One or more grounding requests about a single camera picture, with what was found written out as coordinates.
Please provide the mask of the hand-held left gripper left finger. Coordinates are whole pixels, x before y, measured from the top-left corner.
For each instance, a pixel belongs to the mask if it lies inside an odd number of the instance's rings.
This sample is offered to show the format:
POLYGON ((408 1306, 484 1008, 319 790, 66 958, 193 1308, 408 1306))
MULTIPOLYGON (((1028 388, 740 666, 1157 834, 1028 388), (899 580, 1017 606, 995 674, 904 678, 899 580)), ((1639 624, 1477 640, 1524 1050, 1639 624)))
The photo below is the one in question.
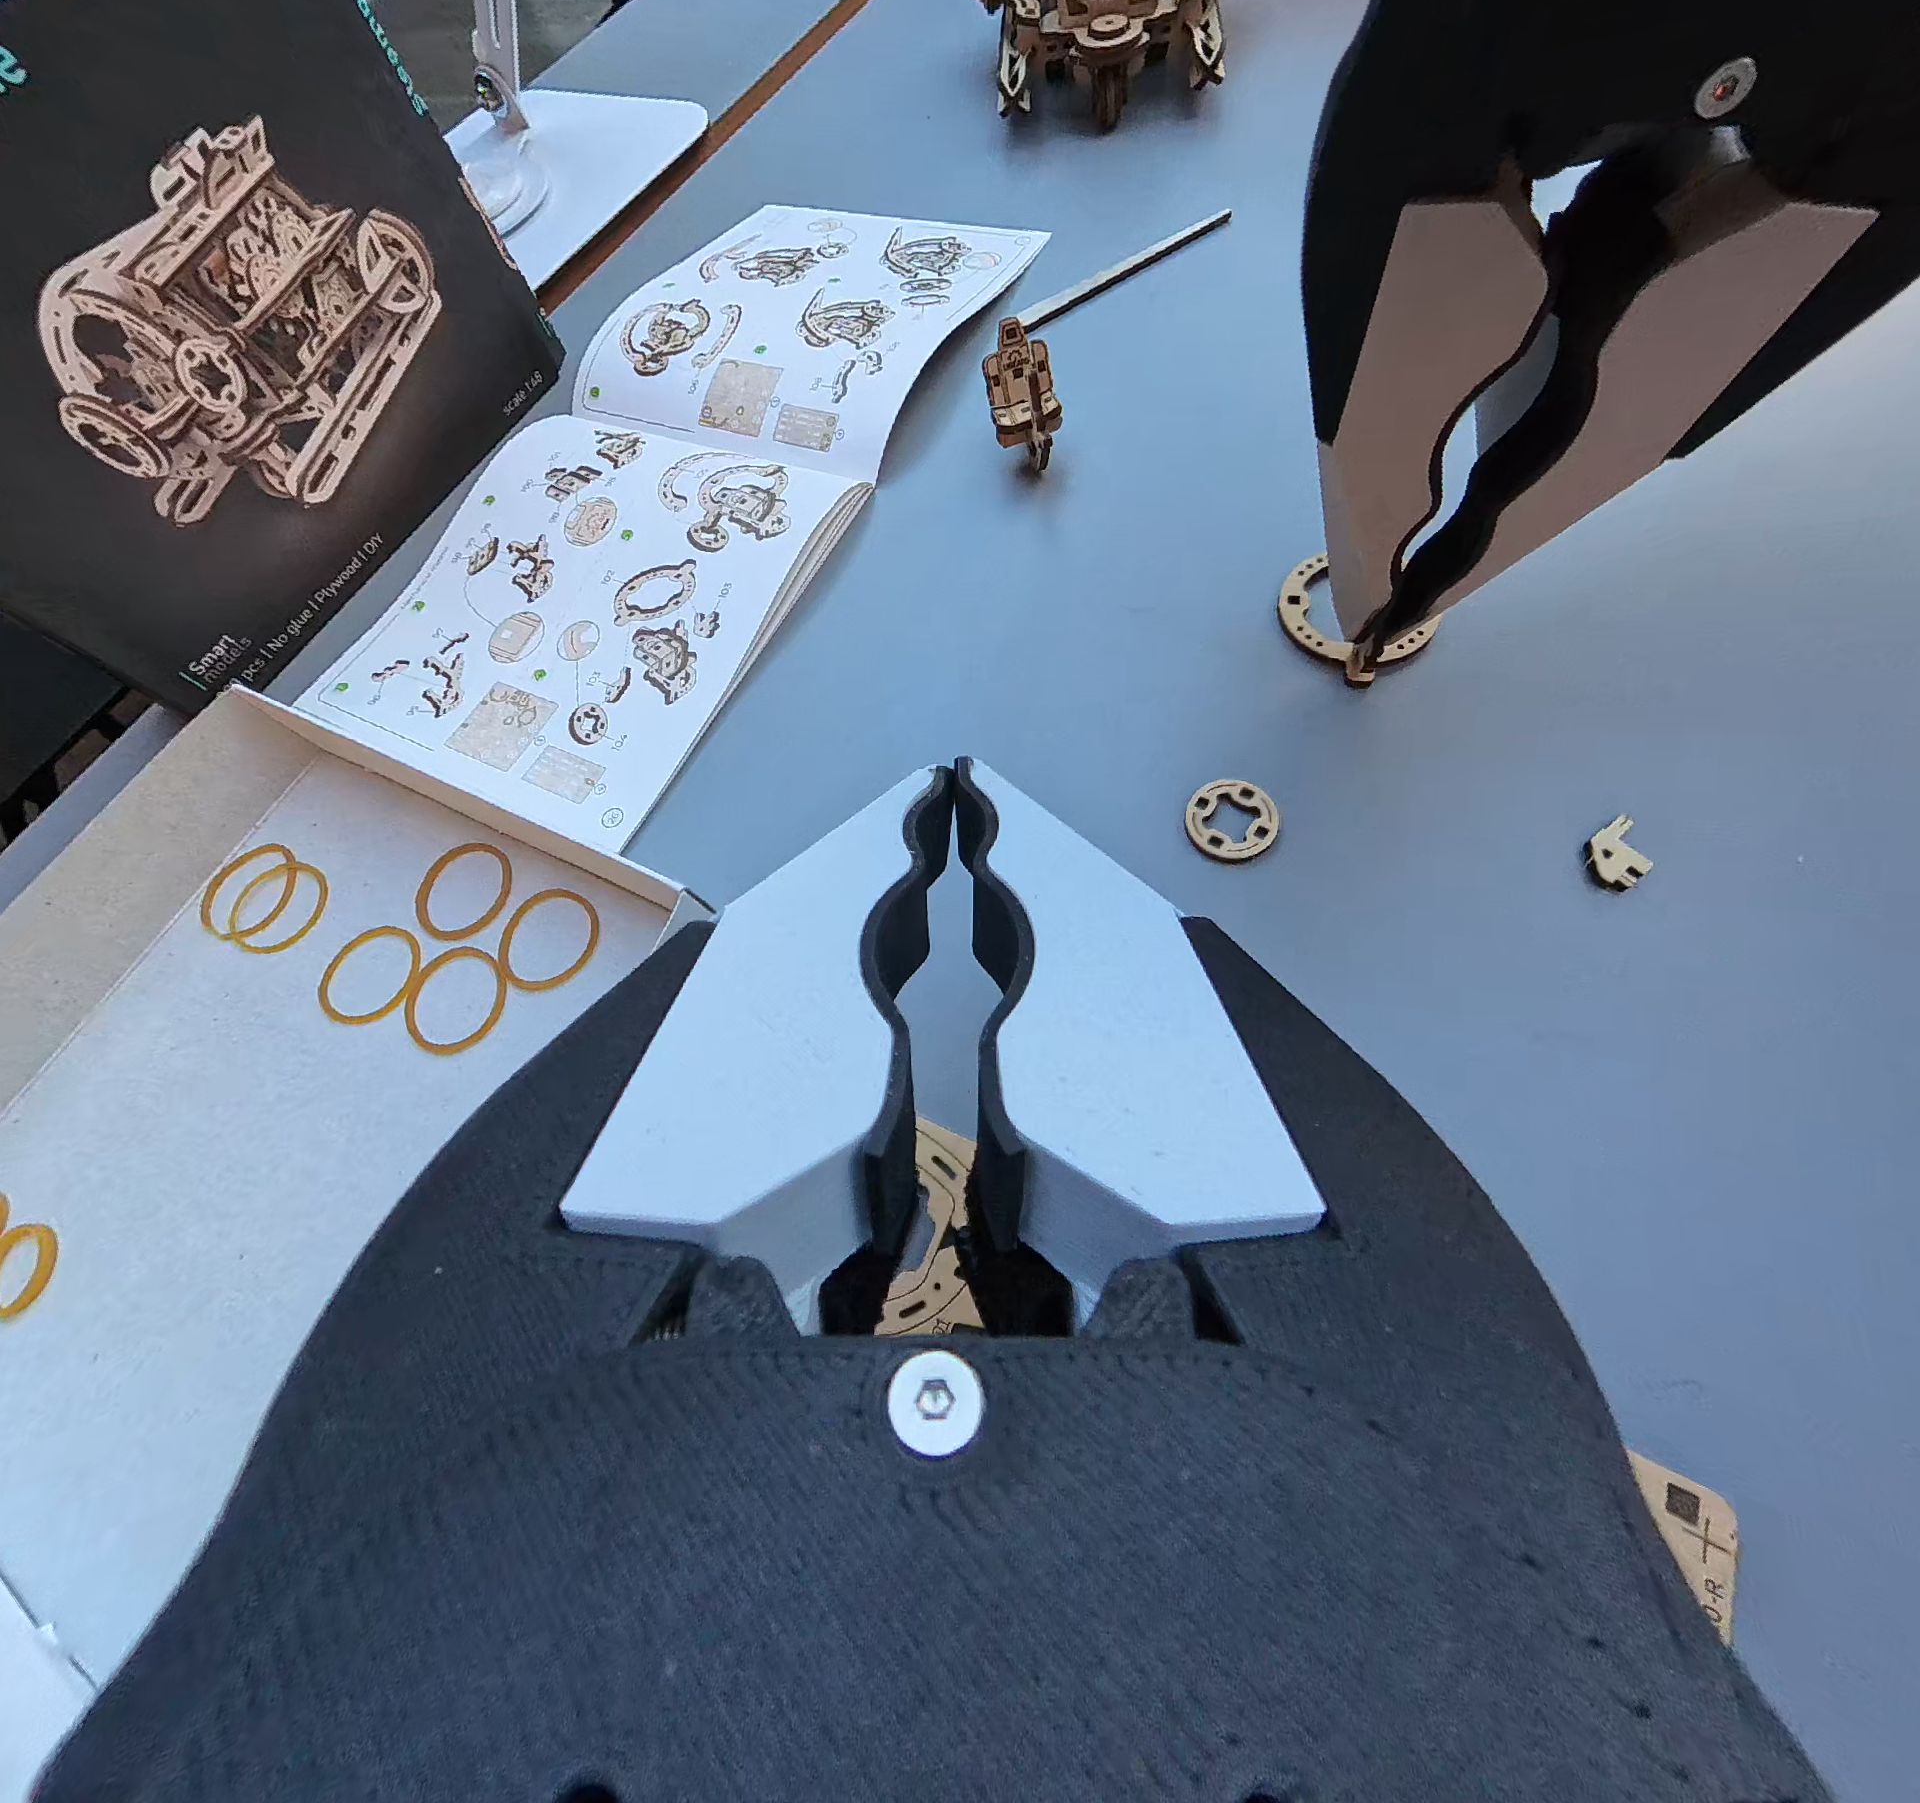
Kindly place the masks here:
POLYGON ((923 768, 725 908, 560 1214, 758 1260, 805 1334, 917 1212, 899 994, 929 954, 952 770, 923 768))

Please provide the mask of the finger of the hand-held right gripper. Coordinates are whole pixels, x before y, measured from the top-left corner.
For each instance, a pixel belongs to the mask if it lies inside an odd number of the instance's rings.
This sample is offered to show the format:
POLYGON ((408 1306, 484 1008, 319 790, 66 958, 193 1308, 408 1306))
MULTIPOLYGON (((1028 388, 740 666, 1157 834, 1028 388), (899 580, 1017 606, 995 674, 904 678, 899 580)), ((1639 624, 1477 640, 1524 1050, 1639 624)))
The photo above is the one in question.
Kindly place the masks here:
POLYGON ((1791 196, 1732 128, 1620 148, 1538 230, 1538 324, 1458 414, 1374 634, 1440 616, 1728 424, 1766 394, 1765 350, 1791 376, 1832 342, 1815 312, 1881 254, 1876 210, 1791 196))
POLYGON ((1515 160, 1490 190, 1408 202, 1394 222, 1383 200, 1364 166, 1317 162, 1317 366, 1356 356, 1339 414, 1333 380, 1317 376, 1333 610, 1353 642, 1439 506, 1437 464, 1460 412, 1524 348, 1549 290, 1515 160))

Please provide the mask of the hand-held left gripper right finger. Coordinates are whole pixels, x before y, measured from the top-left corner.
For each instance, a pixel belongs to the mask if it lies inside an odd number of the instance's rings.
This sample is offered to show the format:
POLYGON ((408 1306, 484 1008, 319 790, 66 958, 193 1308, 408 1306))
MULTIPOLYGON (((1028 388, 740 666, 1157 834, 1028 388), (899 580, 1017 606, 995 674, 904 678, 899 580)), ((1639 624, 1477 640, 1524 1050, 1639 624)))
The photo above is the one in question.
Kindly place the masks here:
POLYGON ((980 1036, 972 1188, 1084 1324, 1118 1264, 1304 1234, 1327 1216, 1182 914, 976 760, 961 760, 980 1036))

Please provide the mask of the notched wooden ring part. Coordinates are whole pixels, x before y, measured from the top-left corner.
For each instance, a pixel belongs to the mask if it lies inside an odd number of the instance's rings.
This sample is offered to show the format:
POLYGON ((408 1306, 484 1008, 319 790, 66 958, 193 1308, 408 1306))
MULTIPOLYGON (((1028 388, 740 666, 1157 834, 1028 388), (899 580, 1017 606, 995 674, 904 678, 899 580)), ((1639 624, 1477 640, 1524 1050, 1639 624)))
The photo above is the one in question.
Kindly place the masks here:
POLYGON ((1362 646, 1323 632, 1313 620, 1313 590, 1328 580, 1328 572, 1330 556, 1327 552, 1308 556, 1299 564, 1279 594, 1276 620, 1299 650, 1320 662, 1336 664, 1351 686, 1371 686, 1380 668, 1403 664, 1420 654, 1437 634, 1443 616, 1431 616, 1394 640, 1373 640, 1362 646))

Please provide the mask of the black model kit box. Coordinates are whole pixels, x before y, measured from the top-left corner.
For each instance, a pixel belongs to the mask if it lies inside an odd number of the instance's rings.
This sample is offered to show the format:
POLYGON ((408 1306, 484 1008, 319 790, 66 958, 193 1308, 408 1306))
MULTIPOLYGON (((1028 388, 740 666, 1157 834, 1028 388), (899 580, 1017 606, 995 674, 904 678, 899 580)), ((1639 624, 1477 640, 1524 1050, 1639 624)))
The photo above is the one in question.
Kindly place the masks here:
POLYGON ((360 0, 5 0, 3 602, 263 686, 562 348, 360 0))

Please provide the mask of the round wooden disc cross cut-out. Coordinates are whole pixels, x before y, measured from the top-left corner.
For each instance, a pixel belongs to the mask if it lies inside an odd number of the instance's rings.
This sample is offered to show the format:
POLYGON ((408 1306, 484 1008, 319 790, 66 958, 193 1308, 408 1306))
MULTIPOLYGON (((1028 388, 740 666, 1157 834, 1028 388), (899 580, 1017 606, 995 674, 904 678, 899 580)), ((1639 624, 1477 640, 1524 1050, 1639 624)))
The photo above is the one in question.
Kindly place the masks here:
POLYGON ((1186 802, 1182 824, 1203 856, 1228 864, 1265 856, 1284 828, 1281 806, 1266 790, 1232 778, 1198 788, 1186 802))

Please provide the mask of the laser-cut wooden part sheet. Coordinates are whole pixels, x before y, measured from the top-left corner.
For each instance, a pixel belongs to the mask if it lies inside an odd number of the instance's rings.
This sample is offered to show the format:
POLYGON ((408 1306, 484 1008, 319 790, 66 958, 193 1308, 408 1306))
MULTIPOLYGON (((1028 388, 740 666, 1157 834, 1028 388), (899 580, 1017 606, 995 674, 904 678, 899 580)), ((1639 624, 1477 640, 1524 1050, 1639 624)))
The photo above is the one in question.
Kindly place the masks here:
POLYGON ((982 1334, 963 1262, 974 1144, 917 1120, 920 1210, 889 1286, 874 1336, 982 1334))
POLYGON ((1628 1450, 1648 1512, 1722 1644, 1735 1644, 1741 1528, 1725 1496, 1628 1450))

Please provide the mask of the small wooden sub-assembly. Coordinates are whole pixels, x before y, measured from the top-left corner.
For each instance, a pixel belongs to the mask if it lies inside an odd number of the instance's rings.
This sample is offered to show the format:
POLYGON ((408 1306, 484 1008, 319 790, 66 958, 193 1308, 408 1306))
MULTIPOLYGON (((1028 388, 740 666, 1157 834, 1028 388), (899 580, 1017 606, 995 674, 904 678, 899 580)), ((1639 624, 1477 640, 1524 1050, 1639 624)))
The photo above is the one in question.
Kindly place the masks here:
POLYGON ((1052 438, 1064 424, 1046 344, 1018 318, 1007 318, 998 326, 996 350, 980 368, 998 446, 1023 446, 1031 472, 1044 472, 1052 438))

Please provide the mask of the group of yellow rubber bands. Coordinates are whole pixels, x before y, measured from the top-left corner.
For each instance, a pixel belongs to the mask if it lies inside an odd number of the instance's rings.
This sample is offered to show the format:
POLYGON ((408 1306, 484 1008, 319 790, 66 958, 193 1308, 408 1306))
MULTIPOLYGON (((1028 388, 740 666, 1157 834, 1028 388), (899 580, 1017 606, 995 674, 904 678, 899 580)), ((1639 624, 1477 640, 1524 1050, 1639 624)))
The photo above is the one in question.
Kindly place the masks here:
POLYGON ((277 822, 5 1110, 26 1360, 264 1332, 344 1274, 431 1154, 646 950, 649 904, 436 832, 354 864, 277 822))

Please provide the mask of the white instruction booklet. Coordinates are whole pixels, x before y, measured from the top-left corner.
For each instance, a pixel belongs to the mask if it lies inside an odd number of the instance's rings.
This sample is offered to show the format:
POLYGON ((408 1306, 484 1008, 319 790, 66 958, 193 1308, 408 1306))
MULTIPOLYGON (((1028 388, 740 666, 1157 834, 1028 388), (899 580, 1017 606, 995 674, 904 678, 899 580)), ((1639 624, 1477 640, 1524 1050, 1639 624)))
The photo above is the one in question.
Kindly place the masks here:
POLYGON ((901 406, 1040 230, 767 206, 618 304, 412 586, 302 698, 599 852, 646 820, 858 516, 901 406))

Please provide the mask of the white cardboard box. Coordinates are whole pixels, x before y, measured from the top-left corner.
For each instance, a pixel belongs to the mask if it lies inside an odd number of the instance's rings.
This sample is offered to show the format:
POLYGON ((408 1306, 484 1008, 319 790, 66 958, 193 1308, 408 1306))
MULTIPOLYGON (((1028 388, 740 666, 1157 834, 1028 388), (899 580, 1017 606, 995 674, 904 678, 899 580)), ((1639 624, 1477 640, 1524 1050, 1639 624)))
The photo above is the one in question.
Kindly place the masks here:
POLYGON ((5 912, 5 1786, 171 1598, 425 1164, 703 916, 233 698, 5 912))

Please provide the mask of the adjacent grey desk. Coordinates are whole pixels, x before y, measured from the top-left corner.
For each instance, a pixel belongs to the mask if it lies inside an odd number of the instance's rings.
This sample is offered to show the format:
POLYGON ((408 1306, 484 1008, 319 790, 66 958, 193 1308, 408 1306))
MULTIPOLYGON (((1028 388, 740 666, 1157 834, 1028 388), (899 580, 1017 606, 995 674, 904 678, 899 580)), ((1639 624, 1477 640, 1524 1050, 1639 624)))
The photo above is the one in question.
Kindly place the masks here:
POLYGON ((873 0, 632 0, 545 76, 550 86, 667 96, 708 130, 536 294, 565 304, 873 0))

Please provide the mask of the white lamp stand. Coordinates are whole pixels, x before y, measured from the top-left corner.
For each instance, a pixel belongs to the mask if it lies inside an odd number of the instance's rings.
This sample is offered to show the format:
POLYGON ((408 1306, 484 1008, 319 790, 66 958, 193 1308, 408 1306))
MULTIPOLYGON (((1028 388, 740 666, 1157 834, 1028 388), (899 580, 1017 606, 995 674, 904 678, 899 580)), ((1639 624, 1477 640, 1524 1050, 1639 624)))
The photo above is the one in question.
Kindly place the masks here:
POLYGON ((476 108, 447 134, 463 178, 532 286, 552 276, 708 128, 700 106, 520 90, 516 0, 472 0, 476 108))

